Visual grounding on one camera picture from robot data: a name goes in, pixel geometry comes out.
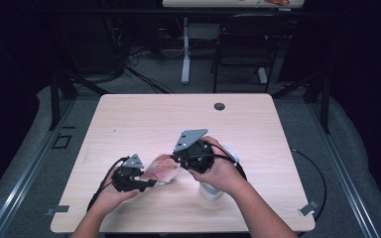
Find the person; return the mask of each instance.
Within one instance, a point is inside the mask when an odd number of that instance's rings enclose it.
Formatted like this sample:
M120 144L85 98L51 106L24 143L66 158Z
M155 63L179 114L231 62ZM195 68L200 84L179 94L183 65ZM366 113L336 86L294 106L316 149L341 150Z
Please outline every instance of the person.
M201 139L222 148L219 142L212 137L205 136ZM220 149L214 146L212 150L217 155L225 156ZM189 170L189 172L195 180L209 183L229 194L235 200L252 238L297 237L230 162L216 158L208 173L200 174L193 170ZM111 176L107 179L106 184L110 182ZM119 192L114 186L108 186L97 197L71 237L97 237L104 217L121 202L136 196L138 193L139 190Z

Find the forearm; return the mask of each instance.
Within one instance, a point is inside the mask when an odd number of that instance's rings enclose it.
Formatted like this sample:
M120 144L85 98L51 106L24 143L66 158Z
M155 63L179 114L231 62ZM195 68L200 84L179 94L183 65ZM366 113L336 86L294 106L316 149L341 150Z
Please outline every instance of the forearm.
M230 195L236 201L253 238L296 237L249 182Z
M71 237L96 238L104 217L103 214L95 212L91 208L79 222Z

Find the wooden tabletop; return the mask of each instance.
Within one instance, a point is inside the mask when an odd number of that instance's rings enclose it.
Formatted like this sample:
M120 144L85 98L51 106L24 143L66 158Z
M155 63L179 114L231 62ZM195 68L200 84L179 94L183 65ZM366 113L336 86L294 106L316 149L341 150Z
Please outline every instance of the wooden tabletop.
M305 0L289 0L283 6L268 2L266 0L163 0L164 7L181 8L302 8Z
M218 111L215 103L225 108ZM52 230L73 232L111 165L138 154L145 166L170 154L183 130L208 129L239 157L248 180L295 231L315 227L272 98L268 94L104 95L67 182ZM182 171L170 184L147 188L110 213L101 232L187 233L247 231L234 200L208 201Z

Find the chair backrest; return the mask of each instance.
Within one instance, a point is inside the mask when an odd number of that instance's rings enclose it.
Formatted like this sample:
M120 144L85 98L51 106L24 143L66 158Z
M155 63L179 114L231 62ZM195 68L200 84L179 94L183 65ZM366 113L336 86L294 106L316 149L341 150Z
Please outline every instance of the chair backrest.
M220 24L218 36L282 36L288 25L287 19L280 16L237 14Z

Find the person's left hand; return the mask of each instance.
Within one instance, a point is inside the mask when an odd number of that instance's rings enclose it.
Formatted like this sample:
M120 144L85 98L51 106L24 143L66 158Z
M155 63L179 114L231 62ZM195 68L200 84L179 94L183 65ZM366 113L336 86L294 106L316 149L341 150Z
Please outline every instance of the person's left hand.
M138 189L119 192L116 190L113 184L110 184L112 182L113 173L117 170L117 168L118 167L114 168L110 173L109 177L104 183L104 186L107 185L107 187L101 191L100 195L97 197L89 211L98 212L100 215L105 216L114 210L123 201L130 199L140 193Z

